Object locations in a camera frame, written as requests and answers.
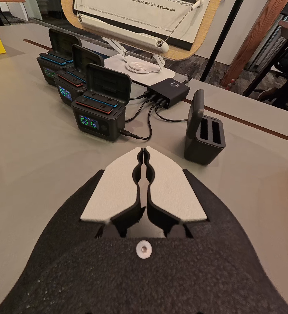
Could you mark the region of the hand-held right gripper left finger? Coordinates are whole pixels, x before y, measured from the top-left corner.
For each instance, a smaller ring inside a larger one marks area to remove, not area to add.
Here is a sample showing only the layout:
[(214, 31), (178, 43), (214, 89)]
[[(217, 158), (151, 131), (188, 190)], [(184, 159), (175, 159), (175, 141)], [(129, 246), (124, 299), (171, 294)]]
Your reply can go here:
[(102, 173), (83, 213), (81, 221), (114, 225), (120, 237), (138, 223), (141, 207), (140, 187), (143, 148), (136, 147), (115, 159)]

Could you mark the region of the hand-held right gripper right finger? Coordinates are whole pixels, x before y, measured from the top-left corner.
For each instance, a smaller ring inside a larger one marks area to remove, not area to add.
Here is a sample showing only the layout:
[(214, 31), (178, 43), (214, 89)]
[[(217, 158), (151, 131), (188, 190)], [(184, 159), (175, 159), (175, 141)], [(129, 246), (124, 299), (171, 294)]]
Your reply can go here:
[(150, 222), (167, 237), (173, 226), (186, 229), (189, 223), (206, 221), (208, 217), (183, 168), (150, 146), (144, 148), (143, 157), (149, 182), (147, 216)]

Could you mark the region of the black battery charger case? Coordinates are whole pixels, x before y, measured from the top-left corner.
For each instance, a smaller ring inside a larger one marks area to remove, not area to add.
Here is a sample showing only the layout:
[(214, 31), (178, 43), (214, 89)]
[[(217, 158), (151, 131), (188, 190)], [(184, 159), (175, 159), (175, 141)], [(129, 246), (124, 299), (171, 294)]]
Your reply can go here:
[(86, 77), (87, 91), (118, 100), (119, 104), (109, 115), (106, 115), (73, 101), (71, 108), (77, 126), (82, 132), (108, 141), (116, 141), (125, 127), (126, 105), (130, 101), (132, 85), (131, 78), (127, 74), (95, 64), (86, 66)]
[(186, 127), (184, 158), (201, 165), (210, 164), (226, 147), (221, 120), (204, 115), (205, 93), (194, 93)]
[[(51, 49), (49, 48), (49, 51), (54, 51), (54, 52), (61, 53), (64, 55), (72, 56), (72, 46), (73, 45), (82, 46), (81, 40), (74, 35), (71, 35), (71, 34), (56, 30), (56, 29), (52, 29), (52, 28), (49, 29), (48, 33), (49, 33), (50, 43), (52, 45), (52, 48)], [(56, 84), (55, 84), (53, 75), (55, 75), (57, 71), (59, 70), (67, 70), (73, 67), (73, 62), (67, 63), (67, 65), (61, 66), (61, 65), (57, 65), (52, 62), (43, 60), (40, 58), (40, 56), (37, 58), (37, 61), (46, 82), (54, 87), (56, 87)]]
[[(79, 45), (72, 46), (73, 67), (78, 71), (86, 74), (86, 66), (95, 64), (104, 67), (104, 59), (102, 56), (92, 52), (91, 50)], [(56, 87), (58, 89), (61, 100), (71, 107), (71, 103), (78, 96), (83, 95), (87, 91), (87, 83), (80, 87), (75, 87), (67, 81), (59, 78), (57, 74), (53, 75)]]

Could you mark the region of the blue trimmed black battery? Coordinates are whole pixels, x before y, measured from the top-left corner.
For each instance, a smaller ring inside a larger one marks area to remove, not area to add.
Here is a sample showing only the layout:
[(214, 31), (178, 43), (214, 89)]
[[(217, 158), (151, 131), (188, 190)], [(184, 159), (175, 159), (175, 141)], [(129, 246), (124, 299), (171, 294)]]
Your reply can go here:
[(57, 58), (55, 56), (49, 55), (47, 53), (40, 53), (40, 58), (43, 60), (52, 62), (54, 64), (57, 64), (57, 65), (61, 65), (61, 66), (67, 65), (67, 61), (61, 58)]
[(64, 54), (57, 53), (57, 52), (54, 52), (54, 51), (48, 51), (48, 55), (51, 56), (51, 57), (55, 57), (55, 58), (61, 59), (64, 62), (67, 62), (67, 63), (73, 62), (72, 56), (64, 55)]
[(77, 69), (75, 69), (74, 67), (71, 67), (69, 69), (67, 69), (67, 72), (69, 74), (71, 74), (72, 76), (76, 77), (77, 79), (79, 79), (80, 81), (86, 83), (86, 74), (82, 73), (80, 71), (78, 71)]
[(92, 99), (92, 100), (107, 104), (111, 107), (116, 107), (119, 104), (118, 100), (111, 99), (109, 97), (106, 97), (106, 96), (103, 96), (103, 95), (100, 95), (100, 94), (97, 94), (94, 92), (90, 92), (90, 91), (84, 92), (83, 96), (85, 98)]

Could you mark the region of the black usb charging hub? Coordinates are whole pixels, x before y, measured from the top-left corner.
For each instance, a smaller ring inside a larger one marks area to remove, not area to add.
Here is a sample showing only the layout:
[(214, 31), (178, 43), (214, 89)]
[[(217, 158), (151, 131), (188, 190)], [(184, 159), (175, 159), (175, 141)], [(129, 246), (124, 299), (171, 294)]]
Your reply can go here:
[(163, 108), (169, 109), (181, 100), (185, 99), (190, 91), (190, 87), (184, 83), (178, 82), (173, 78), (167, 78), (156, 84), (147, 87), (149, 96), (154, 96), (153, 101), (157, 102), (159, 99), (165, 101)]

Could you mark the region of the black metal pole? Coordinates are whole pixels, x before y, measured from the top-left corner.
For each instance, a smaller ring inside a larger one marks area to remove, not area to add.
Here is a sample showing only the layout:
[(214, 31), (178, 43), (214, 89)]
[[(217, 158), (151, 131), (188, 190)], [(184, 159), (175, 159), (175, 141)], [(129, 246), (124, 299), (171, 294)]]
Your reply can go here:
[(242, 3), (243, 3), (243, 0), (236, 0), (234, 2), (232, 9), (228, 15), (228, 18), (224, 24), (224, 27), (220, 33), (220, 36), (216, 42), (216, 45), (214, 46), (214, 49), (211, 53), (211, 56), (210, 56), (210, 58), (206, 64), (206, 67), (205, 67), (205, 69), (201, 75), (200, 81), (205, 82), (205, 80), (206, 80), (206, 78), (207, 78), (207, 76), (208, 76), (208, 74), (209, 74), (209, 72), (210, 72), (210, 70), (211, 70), (211, 68), (215, 62), (215, 59), (216, 59), (224, 41), (225, 41), (225, 38), (227, 37), (227, 34), (228, 34), (228, 32), (229, 32), (229, 30), (230, 30), (230, 28), (231, 28), (231, 26), (232, 26), (232, 24), (236, 18), (236, 15), (240, 10)]

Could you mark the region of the wooden instruction board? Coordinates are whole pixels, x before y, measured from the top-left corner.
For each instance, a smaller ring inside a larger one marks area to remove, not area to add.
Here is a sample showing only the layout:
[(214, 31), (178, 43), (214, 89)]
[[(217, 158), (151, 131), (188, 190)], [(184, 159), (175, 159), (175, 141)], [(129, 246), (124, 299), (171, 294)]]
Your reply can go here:
[(146, 51), (146, 52), (151, 53), (151, 54), (156, 54), (156, 55), (159, 55), (159, 56), (164, 57), (166, 59), (170, 59), (170, 60), (174, 60), (174, 61), (185, 60), (185, 59), (189, 58), (190, 56), (194, 55), (198, 51), (198, 49), (201, 47), (201, 45), (203, 44), (203, 42), (205, 40), (205, 37), (206, 37), (206, 35), (209, 31), (209, 28), (212, 24), (213, 18), (216, 14), (216, 11), (218, 9), (219, 4), (220, 4), (220, 0), (210, 0), (209, 1), (209, 5), (208, 5), (206, 12), (205, 12), (205, 15), (201, 21), (201, 25), (199, 27), (199, 30), (197, 32), (197, 35), (196, 35), (195, 40), (193, 42), (193, 45), (189, 51), (185, 50), (185, 49), (181, 49), (181, 48), (176, 47), (176, 46), (170, 45), (169, 51), (167, 53), (162, 54), (162, 53), (158, 53), (158, 52), (149, 52), (142, 47), (141, 48), (135, 47), (135, 45), (132, 44), (130, 41), (129, 42), (123, 41), (123, 40), (117, 39), (115, 37), (110, 38), (110, 37), (106, 36), (105, 34), (101, 33), (100, 31), (84, 27), (79, 22), (77, 15), (73, 13), (73, 0), (62, 0), (61, 1), (61, 6), (62, 6), (63, 12), (66, 16), (66, 19), (71, 23), (71, 25), (75, 26), (76, 28), (83, 29), (83, 30), (88, 31), (90, 33), (99, 35), (103, 38), (110, 39), (112, 41), (117, 41), (120, 44), (134, 47), (134, 48), (137, 48), (139, 50)]

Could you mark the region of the wooden beam leg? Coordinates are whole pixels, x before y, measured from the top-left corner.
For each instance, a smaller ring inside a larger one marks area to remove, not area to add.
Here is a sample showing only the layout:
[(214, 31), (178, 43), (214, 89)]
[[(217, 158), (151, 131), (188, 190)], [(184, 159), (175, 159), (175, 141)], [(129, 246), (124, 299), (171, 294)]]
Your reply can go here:
[(232, 79), (236, 80), (239, 78), (244, 67), (253, 56), (287, 2), (287, 0), (268, 0), (266, 2), (263, 10), (222, 78), (220, 82), (222, 87), (226, 88)]

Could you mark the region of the printed instruction sheet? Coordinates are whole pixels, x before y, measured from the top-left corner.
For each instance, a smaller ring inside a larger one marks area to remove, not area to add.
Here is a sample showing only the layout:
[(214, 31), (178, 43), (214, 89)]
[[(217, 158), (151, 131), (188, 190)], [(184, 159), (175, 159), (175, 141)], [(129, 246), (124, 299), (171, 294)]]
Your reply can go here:
[(87, 28), (149, 52), (190, 50), (209, 1), (78, 0), (73, 13)]

